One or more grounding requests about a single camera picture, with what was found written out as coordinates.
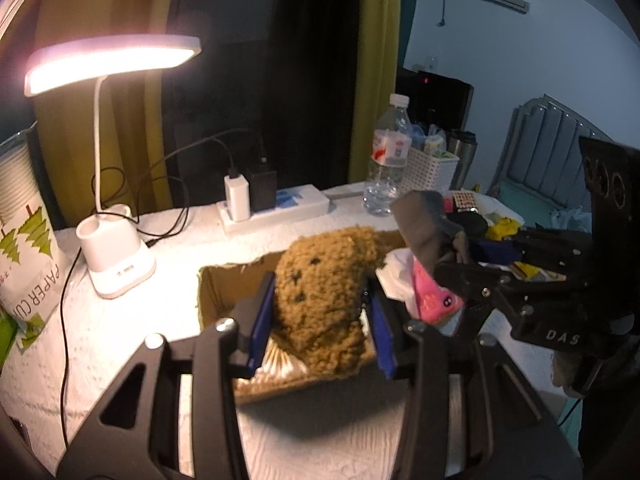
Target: plastic water bottle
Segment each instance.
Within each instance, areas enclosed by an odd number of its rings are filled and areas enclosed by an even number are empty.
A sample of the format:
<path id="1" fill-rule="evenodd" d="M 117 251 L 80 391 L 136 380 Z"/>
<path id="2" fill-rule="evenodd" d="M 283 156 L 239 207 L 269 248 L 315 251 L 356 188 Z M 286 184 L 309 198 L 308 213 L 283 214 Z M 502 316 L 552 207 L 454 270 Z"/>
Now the plastic water bottle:
<path id="1" fill-rule="evenodd" d="M 364 207 L 376 216 L 391 214 L 411 147 L 411 123 L 406 113 L 409 98 L 391 94 L 389 104 L 389 110 L 376 123 L 369 177 L 364 185 Z"/>

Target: table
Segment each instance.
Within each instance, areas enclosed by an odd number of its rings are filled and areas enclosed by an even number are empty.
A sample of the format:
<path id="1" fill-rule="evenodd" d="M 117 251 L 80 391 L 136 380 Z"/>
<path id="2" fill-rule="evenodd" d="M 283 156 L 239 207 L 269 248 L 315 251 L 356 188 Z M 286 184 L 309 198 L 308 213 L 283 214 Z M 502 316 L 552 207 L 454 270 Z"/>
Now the table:
<path id="1" fill-rule="evenodd" d="M 354 224 L 393 230 L 393 218 L 367 215 L 362 198 L 343 189 L 328 193 L 329 214 L 271 228 L 268 232 L 227 238 L 214 206 L 193 207 L 186 230 L 157 243 L 156 273 L 116 300 L 103 300 L 92 287 L 84 260 L 72 276 L 65 298 L 70 352 L 66 416 L 70 439 L 100 393 L 146 335 L 168 340 L 198 334 L 198 270 L 208 265 L 250 262 L 286 249 L 301 235 Z M 142 217 L 141 228 L 163 232 L 178 210 Z M 78 240 L 73 229 L 56 233 L 73 257 Z M 445 328 L 452 329 L 453 322 Z M 484 330 L 498 337 L 553 412 L 564 405 L 562 390 L 550 380 L 551 352 L 511 340 L 504 316 L 494 312 Z M 0 376 L 0 402 L 30 432 L 33 450 L 55 471 L 64 451 L 60 430 L 60 384 L 64 350 L 56 310 L 36 343 L 24 354 L 13 348 Z M 260 480 L 385 479 L 398 445 L 406 385 L 385 381 L 376 367 L 356 377 L 313 386 L 238 408 L 239 426 L 250 475 Z M 190 381 L 180 396 L 180 470 L 193 474 L 190 456 Z"/>

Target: plastic basket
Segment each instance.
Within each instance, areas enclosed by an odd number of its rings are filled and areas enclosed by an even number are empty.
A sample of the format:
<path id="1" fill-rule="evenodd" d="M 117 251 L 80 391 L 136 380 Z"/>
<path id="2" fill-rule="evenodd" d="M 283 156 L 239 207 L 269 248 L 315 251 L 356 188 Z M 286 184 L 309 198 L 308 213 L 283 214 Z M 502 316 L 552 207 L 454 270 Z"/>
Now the plastic basket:
<path id="1" fill-rule="evenodd" d="M 451 187 L 459 160 L 449 152 L 445 152 L 443 156 L 433 156 L 410 148 L 400 183 L 400 192 L 428 189 L 444 193 Z"/>

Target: fuzzy brown fabric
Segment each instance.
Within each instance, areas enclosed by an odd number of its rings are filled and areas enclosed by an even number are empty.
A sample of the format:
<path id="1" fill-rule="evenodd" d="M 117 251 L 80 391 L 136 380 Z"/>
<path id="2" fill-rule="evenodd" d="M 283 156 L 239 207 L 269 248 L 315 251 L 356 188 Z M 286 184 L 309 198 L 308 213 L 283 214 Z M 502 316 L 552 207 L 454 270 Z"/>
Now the fuzzy brown fabric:
<path id="1" fill-rule="evenodd" d="M 276 266 L 278 345 L 311 371 L 349 375 L 365 351 L 360 295 L 366 272 L 384 265 L 388 247 L 369 227 L 300 238 Z"/>

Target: headboard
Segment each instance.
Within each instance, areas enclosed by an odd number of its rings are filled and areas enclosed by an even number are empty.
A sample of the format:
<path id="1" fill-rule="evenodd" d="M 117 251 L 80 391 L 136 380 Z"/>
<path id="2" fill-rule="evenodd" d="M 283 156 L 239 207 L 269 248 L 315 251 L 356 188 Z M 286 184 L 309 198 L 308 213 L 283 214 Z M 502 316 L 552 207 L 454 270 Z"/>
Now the headboard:
<path id="1" fill-rule="evenodd" d="M 546 94 L 528 101 L 514 111 L 492 188 L 508 180 L 555 207 L 590 212 L 579 137 L 611 140 Z"/>

